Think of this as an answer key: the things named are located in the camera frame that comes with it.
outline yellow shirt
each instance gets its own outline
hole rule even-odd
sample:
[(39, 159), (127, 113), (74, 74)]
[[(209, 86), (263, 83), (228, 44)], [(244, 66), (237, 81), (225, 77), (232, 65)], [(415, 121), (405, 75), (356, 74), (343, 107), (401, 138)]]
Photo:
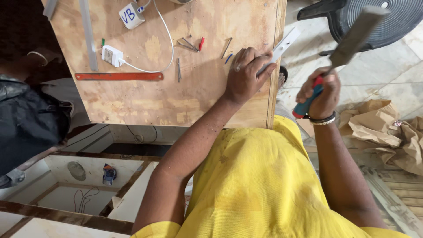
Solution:
[(273, 130), (223, 130), (194, 175), (182, 226), (150, 224), (133, 238), (408, 238), (359, 228), (329, 209), (297, 125), (275, 116)]

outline white charger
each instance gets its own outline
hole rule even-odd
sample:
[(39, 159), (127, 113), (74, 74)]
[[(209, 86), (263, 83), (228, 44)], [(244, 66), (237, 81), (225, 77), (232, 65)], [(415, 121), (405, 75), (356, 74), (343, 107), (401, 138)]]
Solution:
[(128, 29), (134, 29), (139, 24), (146, 21), (142, 15), (143, 11), (143, 7), (138, 7), (136, 3), (130, 3), (119, 11), (119, 16)]
[(122, 62), (119, 59), (124, 58), (124, 53), (118, 49), (115, 49), (109, 45), (103, 46), (102, 60), (108, 62), (114, 67), (119, 67), (122, 65)]

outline brown paper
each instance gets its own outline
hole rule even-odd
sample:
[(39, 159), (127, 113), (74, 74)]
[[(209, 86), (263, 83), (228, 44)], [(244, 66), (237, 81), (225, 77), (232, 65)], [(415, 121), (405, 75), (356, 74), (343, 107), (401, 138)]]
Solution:
[(339, 131), (359, 149), (376, 152), (385, 164), (423, 175), (423, 118), (394, 124), (400, 115), (390, 100), (370, 100), (341, 113)]

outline blue wire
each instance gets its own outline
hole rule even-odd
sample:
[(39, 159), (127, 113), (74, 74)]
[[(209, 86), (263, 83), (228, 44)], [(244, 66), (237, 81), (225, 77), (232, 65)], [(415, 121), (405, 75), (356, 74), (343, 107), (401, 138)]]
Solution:
[(232, 56), (233, 54), (230, 54), (229, 57), (226, 59), (225, 64), (228, 62), (229, 58)]

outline wooden workbench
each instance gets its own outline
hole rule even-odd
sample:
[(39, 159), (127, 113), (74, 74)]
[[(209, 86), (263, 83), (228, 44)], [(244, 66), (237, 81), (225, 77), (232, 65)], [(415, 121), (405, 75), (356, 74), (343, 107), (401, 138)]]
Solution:
[[(160, 70), (170, 61), (170, 40), (153, 2), (143, 12), (146, 21), (135, 29), (128, 30), (119, 21), (118, 12), (131, 1), (88, 1), (99, 72), (136, 72), (127, 65), (115, 68), (104, 62), (100, 55), (102, 38), (106, 45), (121, 50), (124, 59), (135, 67)], [(138, 5), (146, 2), (140, 0)], [(163, 81), (76, 81), (75, 73), (95, 71), (88, 63), (79, 1), (58, 1), (51, 24), (93, 123), (190, 126), (224, 92), (234, 57), (227, 64), (225, 60), (231, 53), (248, 46), (265, 52), (283, 36), (286, 0), (194, 0), (183, 5), (169, 0), (156, 2), (175, 47)], [(201, 52), (179, 46), (177, 41), (182, 37), (196, 46), (206, 38)], [(230, 37), (233, 40), (221, 59)], [(272, 127), (278, 73), (275, 70), (271, 80), (226, 127)]]

